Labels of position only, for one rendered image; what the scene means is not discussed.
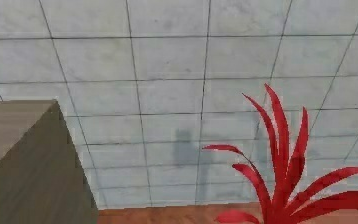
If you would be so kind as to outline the grey-brown wooden cupboard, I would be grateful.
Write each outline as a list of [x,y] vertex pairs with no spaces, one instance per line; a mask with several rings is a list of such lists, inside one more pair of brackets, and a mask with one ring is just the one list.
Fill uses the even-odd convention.
[[0,101],[0,224],[97,224],[97,219],[58,102]]

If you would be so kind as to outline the red house plant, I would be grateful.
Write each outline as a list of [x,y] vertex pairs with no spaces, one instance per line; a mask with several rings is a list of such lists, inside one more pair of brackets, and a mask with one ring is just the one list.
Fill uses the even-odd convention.
[[301,180],[309,140],[309,115],[302,111],[299,134],[294,146],[290,145],[290,131],[276,92],[265,87],[271,100],[273,114],[255,100],[251,104],[259,112],[269,139],[275,188],[270,192],[257,167],[251,162],[235,163],[232,167],[245,176],[254,187],[262,217],[239,211],[228,210],[216,217],[219,223],[251,222],[252,224],[300,224],[338,210],[358,210],[358,191],[345,191],[318,200],[313,200],[320,191],[346,178],[358,174],[358,167],[343,167],[331,171],[312,182],[305,190],[291,194]]

